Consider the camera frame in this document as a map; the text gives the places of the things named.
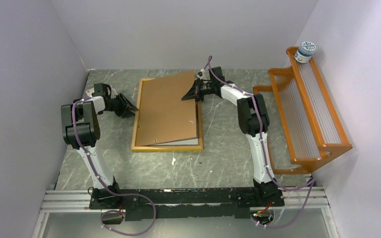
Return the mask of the brown frame backing board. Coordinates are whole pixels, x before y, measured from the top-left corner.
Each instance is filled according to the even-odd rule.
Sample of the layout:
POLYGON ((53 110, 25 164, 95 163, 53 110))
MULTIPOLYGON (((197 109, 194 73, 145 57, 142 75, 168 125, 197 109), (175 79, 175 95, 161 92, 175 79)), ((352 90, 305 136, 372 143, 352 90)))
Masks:
POLYGON ((136 146, 198 138, 195 101, 181 100, 193 82, 194 70, 141 80, 136 146))

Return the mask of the building and sky photo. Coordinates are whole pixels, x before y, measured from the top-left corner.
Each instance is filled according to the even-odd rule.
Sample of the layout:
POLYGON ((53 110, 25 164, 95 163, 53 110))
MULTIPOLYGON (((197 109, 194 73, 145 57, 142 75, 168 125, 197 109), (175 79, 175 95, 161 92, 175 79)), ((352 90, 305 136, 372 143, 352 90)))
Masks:
POLYGON ((197 137, 194 138, 187 138, 182 140, 176 140, 176 141, 168 141, 163 143, 156 143, 154 146, 193 146, 198 145, 199 139, 197 137))

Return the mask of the yellow wooden picture frame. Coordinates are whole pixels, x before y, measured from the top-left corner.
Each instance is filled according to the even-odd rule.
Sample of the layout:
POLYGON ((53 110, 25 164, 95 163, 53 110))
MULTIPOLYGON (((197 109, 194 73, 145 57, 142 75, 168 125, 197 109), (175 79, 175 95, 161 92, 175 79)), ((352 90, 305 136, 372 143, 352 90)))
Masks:
POLYGON ((202 108, 201 102, 196 103, 196 115, 197 115, 197 145, 172 145, 172 146, 136 146, 136 133, 138 129, 139 112, 135 113, 132 139, 131 139, 131 151, 132 152, 162 152, 162 151, 202 151, 203 145, 203 129, 202 129, 202 108))

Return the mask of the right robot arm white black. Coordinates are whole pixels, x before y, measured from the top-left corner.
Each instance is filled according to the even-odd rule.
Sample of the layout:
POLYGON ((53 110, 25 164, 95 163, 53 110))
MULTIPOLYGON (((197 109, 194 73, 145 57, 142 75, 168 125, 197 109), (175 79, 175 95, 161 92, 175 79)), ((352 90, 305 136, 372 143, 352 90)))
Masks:
POLYGON ((205 77, 205 69, 201 69, 196 74, 190 90, 182 96, 182 100, 202 102, 206 95, 211 94, 237 107, 239 128, 248 140, 254 164, 254 202, 260 206, 269 201, 276 203, 282 194, 272 167, 268 164, 269 115, 264 97, 261 94, 246 92, 232 81, 226 81, 221 67, 218 66, 209 69, 209 79, 205 77))

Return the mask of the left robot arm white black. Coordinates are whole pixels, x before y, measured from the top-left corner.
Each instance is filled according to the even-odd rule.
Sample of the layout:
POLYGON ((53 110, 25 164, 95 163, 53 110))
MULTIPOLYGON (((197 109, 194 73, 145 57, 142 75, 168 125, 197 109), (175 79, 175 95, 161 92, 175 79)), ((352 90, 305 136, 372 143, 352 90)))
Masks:
POLYGON ((118 117, 130 118, 138 110, 124 94, 117 93, 105 83, 94 84, 90 95, 61 106, 63 140, 86 163, 93 181, 92 201, 104 203, 109 208, 117 208, 121 204, 122 194, 99 148, 101 131, 98 116, 114 112, 118 117))

